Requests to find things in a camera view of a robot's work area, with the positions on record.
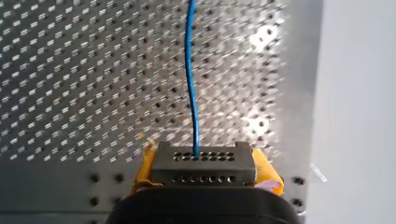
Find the hole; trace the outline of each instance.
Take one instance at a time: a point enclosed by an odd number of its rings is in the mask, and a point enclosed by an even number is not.
[[[220,182],[220,183],[225,182],[225,180],[226,180],[225,176],[219,177],[219,182]]]
[[[201,182],[206,182],[207,181],[207,177],[206,176],[204,176],[204,175],[201,175],[200,177],[199,177],[199,180],[201,181]]]
[[[210,182],[210,183],[216,182],[216,177],[215,177],[215,176],[210,176],[210,177],[209,177],[209,182]]]
[[[227,181],[230,182],[230,183],[235,182],[235,176],[229,176]]]
[[[305,184],[305,180],[301,177],[294,177],[293,178],[293,182],[297,185],[304,185]]]
[[[90,175],[90,180],[91,180],[93,183],[97,183],[97,182],[99,182],[100,177],[99,177],[99,175],[97,175],[97,174],[91,174],[91,175]]]
[[[122,181],[125,180],[125,177],[123,174],[117,174],[114,176],[114,179],[116,180],[117,183],[121,183]]]
[[[301,201],[300,199],[292,199],[291,203],[299,207],[302,207],[304,205],[303,201]]]
[[[97,197],[90,198],[90,205],[96,206],[99,204],[99,199]]]
[[[192,183],[198,182],[198,176],[193,175],[190,179]]]

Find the perforated metal panel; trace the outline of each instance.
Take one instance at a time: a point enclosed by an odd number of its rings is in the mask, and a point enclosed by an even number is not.
[[[0,3],[3,213],[105,214],[129,192],[149,139],[191,145],[186,9],[163,0]],[[292,181],[308,170],[320,11],[309,0],[198,0],[196,10],[201,143],[262,148],[291,202],[305,198]]]

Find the screw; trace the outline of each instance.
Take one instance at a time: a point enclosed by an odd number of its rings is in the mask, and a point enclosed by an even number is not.
[[[91,175],[90,175],[90,180],[91,180],[93,183],[97,183],[97,182],[99,182],[100,177],[99,177],[99,175],[97,175],[97,174],[91,174]]]
[[[303,201],[301,201],[300,199],[292,199],[291,203],[299,207],[302,207],[304,205]]]
[[[121,183],[122,181],[125,180],[123,174],[117,174],[114,176],[114,178],[116,179],[117,183]]]
[[[305,184],[305,180],[299,176],[295,176],[293,178],[293,182],[297,185],[304,185]]]
[[[90,199],[91,206],[96,206],[99,204],[99,199],[97,197],[93,197]]]

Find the wire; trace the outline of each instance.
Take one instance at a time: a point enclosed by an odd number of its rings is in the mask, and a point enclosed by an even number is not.
[[[195,102],[195,89],[194,80],[192,77],[191,66],[191,39],[192,39],[192,24],[194,22],[195,0],[189,0],[189,8],[186,19],[186,35],[184,39],[184,61],[186,66],[187,86],[189,87],[190,108],[192,115],[192,128],[193,128],[193,142],[192,153],[194,156],[199,155],[199,122],[198,110]]]

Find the screw hole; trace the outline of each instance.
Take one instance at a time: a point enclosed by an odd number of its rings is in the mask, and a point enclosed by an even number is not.
[[[225,182],[225,180],[226,180],[225,176],[219,177],[219,182],[220,182],[220,183]]]
[[[122,181],[125,180],[125,177],[123,174],[117,174],[114,176],[115,180],[117,181],[117,183],[121,183]]]
[[[191,176],[190,181],[192,183],[198,182],[198,176],[195,176],[195,175]]]
[[[229,176],[227,180],[228,182],[233,183],[235,182],[235,176]]]
[[[204,176],[204,175],[201,175],[200,178],[199,178],[199,180],[200,180],[201,182],[205,183],[205,182],[207,181],[207,177]]]
[[[99,204],[99,199],[97,197],[90,198],[90,205],[96,206]]]
[[[210,182],[210,183],[216,182],[216,177],[215,177],[215,176],[210,176],[210,177],[209,177],[209,182]]]
[[[99,177],[99,175],[97,175],[97,174],[92,174],[92,175],[90,175],[90,180],[91,180],[93,183],[97,183],[97,182],[99,182],[100,177]]]

